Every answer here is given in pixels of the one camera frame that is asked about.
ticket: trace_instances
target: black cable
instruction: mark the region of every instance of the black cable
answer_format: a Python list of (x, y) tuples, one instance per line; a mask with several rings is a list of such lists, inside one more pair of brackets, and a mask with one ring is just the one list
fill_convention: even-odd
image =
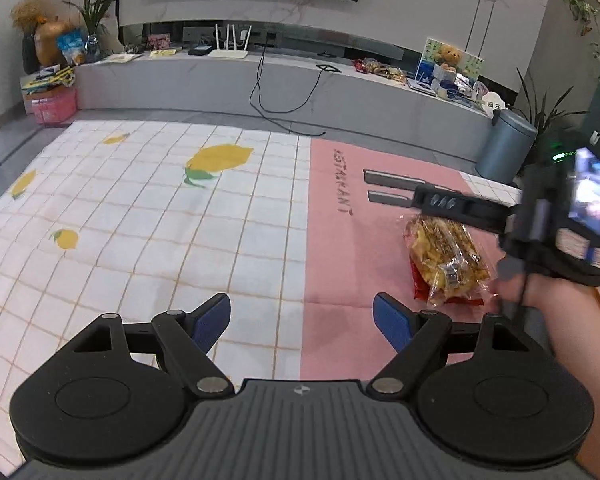
[[(262, 110), (260, 110), (255, 104), (253, 104), (253, 95), (256, 92), (256, 88), (258, 89), (258, 103), (260, 104), (260, 106), (262, 106), (262, 104), (260, 103), (260, 98), (262, 97), (262, 92), (260, 89), (260, 77), (262, 76), (262, 67), (264, 67), (264, 53), (267, 49), (267, 46), (265, 45), (262, 49), (262, 56), (260, 56), (260, 61), (258, 62), (258, 69), (256, 71), (256, 84), (253, 86), (253, 90), (251, 90), (251, 95), (249, 96), (249, 104), (251, 105), (251, 108), (253, 108), (254, 110), (257, 111), (258, 115), (260, 117), (262, 117), (264, 120), (269, 121), (272, 124), (275, 124), (277, 127), (279, 127), (281, 130), (287, 130), (290, 134), (295, 134), (295, 135), (299, 135), (299, 136), (303, 136), (303, 137), (321, 137), (324, 134), (326, 134), (326, 132), (322, 132), (321, 134), (305, 134), (302, 132), (295, 132), (293, 131), (291, 128), (287, 129), (285, 128), (282, 124), (280, 124), (279, 122), (267, 117)], [(318, 81), (320, 81), (320, 76), (322, 75), (322, 72), (326, 72), (325, 69), (321, 68), (320, 69), (320, 74), (318, 75)], [(315, 88), (318, 86), (318, 81), (315, 83), (314, 86), (314, 90)], [(306, 99), (306, 101), (298, 108), (296, 108), (296, 110), (298, 110), (299, 108), (301, 108), (302, 106), (304, 106), (309, 99), (311, 98), (311, 94), (309, 94), (309, 97)]]

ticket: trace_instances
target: marble wall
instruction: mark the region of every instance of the marble wall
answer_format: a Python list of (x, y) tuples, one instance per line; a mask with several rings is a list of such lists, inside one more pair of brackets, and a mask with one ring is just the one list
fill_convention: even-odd
[[(54, 1), (59, 14), (68, 12), (61, 0)], [(413, 50), (421, 50), (431, 37), (468, 46), (472, 54), (482, 51), (487, 60), (484, 75), (517, 90), (515, 67), (526, 71), (545, 5), (546, 0), (121, 0), (121, 24), (272, 21), (346, 32)]]

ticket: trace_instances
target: chips package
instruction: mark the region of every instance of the chips package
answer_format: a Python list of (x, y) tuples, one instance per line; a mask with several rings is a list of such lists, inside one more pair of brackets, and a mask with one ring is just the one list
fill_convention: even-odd
[(404, 240), (410, 250), (415, 298), (432, 307), (484, 304), (490, 274), (464, 225), (417, 215), (407, 223)]

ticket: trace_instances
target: grid pattern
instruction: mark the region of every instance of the grid pattern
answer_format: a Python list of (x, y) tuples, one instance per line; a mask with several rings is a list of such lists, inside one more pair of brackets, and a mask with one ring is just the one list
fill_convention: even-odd
[[(253, 148), (247, 163), (183, 184), (198, 149), (234, 143)], [(22, 462), (16, 387), (103, 312), (144, 322), (228, 292), (213, 361), (236, 386), (298, 379), (309, 163), (308, 138), (209, 124), (76, 121), (47, 146), (24, 195), (0, 198), (0, 470)]]

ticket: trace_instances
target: gray trash can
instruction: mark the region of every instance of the gray trash can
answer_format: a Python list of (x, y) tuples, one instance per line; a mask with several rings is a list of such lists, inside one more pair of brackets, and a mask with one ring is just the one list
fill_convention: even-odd
[(524, 117), (502, 110), (493, 117), (493, 130), (475, 171), (483, 178), (510, 184), (536, 140), (538, 130)]

